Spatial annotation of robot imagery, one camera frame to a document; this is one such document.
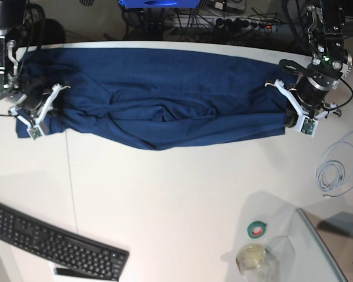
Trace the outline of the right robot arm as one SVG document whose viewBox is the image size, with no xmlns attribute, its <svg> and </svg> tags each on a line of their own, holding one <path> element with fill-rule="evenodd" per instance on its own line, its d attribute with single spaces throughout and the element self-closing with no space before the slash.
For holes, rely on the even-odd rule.
<svg viewBox="0 0 353 282">
<path fill-rule="evenodd" d="M 22 71 L 44 42 L 44 9 L 30 1 L 0 1 L 0 100 L 8 100 L 30 117 L 52 110 L 50 92 L 38 91 L 41 80 L 26 81 Z"/>
</svg>

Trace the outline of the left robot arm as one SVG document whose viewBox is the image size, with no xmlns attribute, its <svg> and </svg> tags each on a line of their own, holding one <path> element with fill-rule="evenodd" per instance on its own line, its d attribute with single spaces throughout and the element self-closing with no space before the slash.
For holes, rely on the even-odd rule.
<svg viewBox="0 0 353 282">
<path fill-rule="evenodd" d="M 295 41 L 310 51 L 312 58 L 307 67 L 281 60 L 282 70 L 299 78 L 293 88 L 287 88 L 281 80 L 276 80 L 275 86 L 289 102 L 286 127 L 313 136 L 319 120 L 330 113 L 341 116 L 342 106 L 326 103 L 325 97 L 351 72 L 352 56 L 344 48 L 342 34 L 345 18 L 338 1 L 309 1 L 309 26 L 302 29 L 304 35 L 300 37 L 289 14 L 288 1 L 282 1 L 281 8 Z"/>
</svg>

